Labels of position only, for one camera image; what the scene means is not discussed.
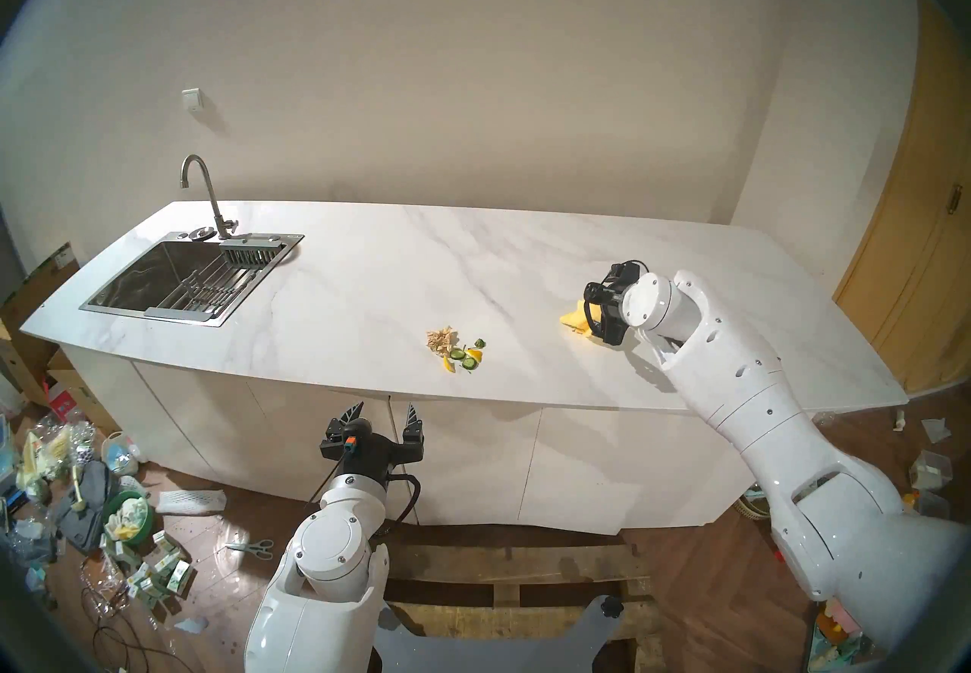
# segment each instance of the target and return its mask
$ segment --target beige wall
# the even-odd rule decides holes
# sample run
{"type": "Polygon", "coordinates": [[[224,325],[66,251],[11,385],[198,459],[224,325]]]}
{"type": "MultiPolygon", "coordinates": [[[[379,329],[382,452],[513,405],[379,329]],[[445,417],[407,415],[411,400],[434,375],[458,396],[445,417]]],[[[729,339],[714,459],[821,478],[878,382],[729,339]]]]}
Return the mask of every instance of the beige wall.
{"type": "Polygon", "coordinates": [[[917,0],[789,0],[789,34],[732,224],[830,293],[866,231],[907,118],[917,0]]]}
{"type": "Polygon", "coordinates": [[[0,204],[28,268],[199,198],[189,152],[222,198],[730,215],[781,2],[29,0],[0,46],[0,204]]]}

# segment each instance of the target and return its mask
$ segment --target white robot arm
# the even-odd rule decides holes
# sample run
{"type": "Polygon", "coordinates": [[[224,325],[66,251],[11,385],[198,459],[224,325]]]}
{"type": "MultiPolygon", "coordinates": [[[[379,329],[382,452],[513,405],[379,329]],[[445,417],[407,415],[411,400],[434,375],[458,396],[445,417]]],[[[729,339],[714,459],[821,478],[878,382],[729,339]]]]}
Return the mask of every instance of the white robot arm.
{"type": "MultiPolygon", "coordinates": [[[[629,260],[588,284],[584,305],[608,344],[635,328],[688,407],[738,450],[805,593],[838,598],[868,636],[896,646],[960,557],[968,530],[905,513],[879,469],[830,444],[792,395],[772,347],[697,276],[679,271],[669,281],[629,260]]],[[[387,548],[372,553],[368,538],[385,518],[390,472],[421,459],[423,433],[411,408],[402,444],[371,432],[360,412],[357,405],[328,425],[321,453],[341,471],[286,546],[250,628],[248,673],[367,670],[388,575],[387,548]]]]}
{"type": "Polygon", "coordinates": [[[372,432],[363,402],[331,420],[323,458],[336,460],[321,508],[303,520],[286,545],[247,638],[248,673],[364,673],[371,659],[385,600],[387,547],[368,539],[385,520],[387,484],[409,479],[416,489],[401,521],[418,499],[418,482],[392,475],[420,461],[423,425],[408,408],[402,443],[372,432]]]}
{"type": "Polygon", "coordinates": [[[588,284],[584,300],[602,312],[590,322],[594,334],[617,345],[636,328],[687,406],[749,465],[799,586],[816,601],[836,597],[868,636],[893,648],[960,557],[968,530],[905,513],[883,472],[829,443],[772,347],[703,279],[679,271],[669,281],[641,265],[615,264],[588,284]]]}

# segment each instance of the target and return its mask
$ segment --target wall outlet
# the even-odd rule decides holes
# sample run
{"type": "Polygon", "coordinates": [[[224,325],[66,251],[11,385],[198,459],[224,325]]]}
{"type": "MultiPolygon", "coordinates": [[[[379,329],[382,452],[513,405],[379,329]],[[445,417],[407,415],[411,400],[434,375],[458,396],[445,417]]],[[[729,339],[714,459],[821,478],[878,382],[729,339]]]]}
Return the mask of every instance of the wall outlet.
{"type": "Polygon", "coordinates": [[[198,88],[182,91],[182,106],[192,113],[202,111],[202,92],[198,88]]]}

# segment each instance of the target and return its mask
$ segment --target white marble countertop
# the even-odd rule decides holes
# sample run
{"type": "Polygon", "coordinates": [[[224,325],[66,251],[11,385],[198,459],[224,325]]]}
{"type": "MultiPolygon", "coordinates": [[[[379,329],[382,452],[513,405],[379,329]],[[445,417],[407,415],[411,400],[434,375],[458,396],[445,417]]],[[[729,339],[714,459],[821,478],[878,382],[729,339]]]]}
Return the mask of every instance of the white marble countertop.
{"type": "Polygon", "coordinates": [[[26,322],[28,333],[130,359],[411,396],[683,411],[633,331],[606,348],[562,326],[588,281],[642,259],[704,274],[782,357],[808,411],[906,403],[884,363],[768,236],[736,226],[478,208],[226,202],[238,231],[300,233],[220,328],[79,310],[170,231],[212,224],[175,202],[111,244],[26,322]],[[425,332],[487,341],[472,373],[447,373],[425,332]]]}

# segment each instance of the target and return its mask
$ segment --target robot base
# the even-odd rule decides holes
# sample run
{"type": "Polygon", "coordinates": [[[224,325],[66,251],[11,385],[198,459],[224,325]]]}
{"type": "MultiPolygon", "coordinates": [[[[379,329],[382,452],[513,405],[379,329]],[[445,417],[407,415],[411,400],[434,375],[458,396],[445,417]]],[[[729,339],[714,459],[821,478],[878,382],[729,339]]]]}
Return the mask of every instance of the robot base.
{"type": "Polygon", "coordinates": [[[374,646],[385,670],[395,673],[427,673],[429,670],[462,670],[468,673],[589,673],[600,648],[610,640],[624,611],[611,618],[603,603],[617,598],[595,597],[562,636],[548,639],[454,639],[416,636],[405,628],[385,604],[378,616],[374,646]]]}

